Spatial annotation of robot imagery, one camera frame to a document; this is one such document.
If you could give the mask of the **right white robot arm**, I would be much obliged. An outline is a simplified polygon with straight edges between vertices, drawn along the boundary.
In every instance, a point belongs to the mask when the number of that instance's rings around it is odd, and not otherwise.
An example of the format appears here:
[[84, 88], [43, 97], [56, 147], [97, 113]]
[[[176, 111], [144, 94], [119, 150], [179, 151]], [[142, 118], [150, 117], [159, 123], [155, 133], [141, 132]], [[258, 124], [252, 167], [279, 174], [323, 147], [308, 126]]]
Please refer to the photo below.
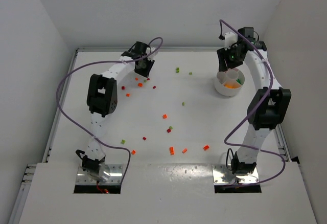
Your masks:
[[217, 80], [222, 90], [237, 90], [245, 80], [239, 66], [246, 64], [256, 88], [246, 117], [241, 124], [248, 123], [246, 136], [238, 150], [232, 154], [228, 169], [232, 174], [248, 175], [253, 173], [262, 145], [268, 134], [281, 124], [286, 115], [291, 91], [283, 88], [275, 79], [268, 61], [267, 47], [253, 27], [231, 30], [219, 36], [224, 47], [217, 50]]

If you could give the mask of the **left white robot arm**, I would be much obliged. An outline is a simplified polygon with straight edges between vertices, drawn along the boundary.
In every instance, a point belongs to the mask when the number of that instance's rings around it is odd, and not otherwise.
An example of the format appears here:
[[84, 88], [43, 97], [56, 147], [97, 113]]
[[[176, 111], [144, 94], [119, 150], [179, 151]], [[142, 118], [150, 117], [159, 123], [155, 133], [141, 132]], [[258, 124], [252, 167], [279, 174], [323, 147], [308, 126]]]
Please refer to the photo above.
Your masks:
[[105, 134], [108, 122], [118, 105], [118, 84], [131, 72], [149, 77], [158, 48], [137, 41], [129, 50], [123, 52], [117, 63], [101, 74], [91, 75], [86, 103], [91, 113], [91, 139], [87, 149], [80, 156], [82, 169], [90, 177], [104, 182], [110, 176], [105, 164], [105, 152], [100, 138]]

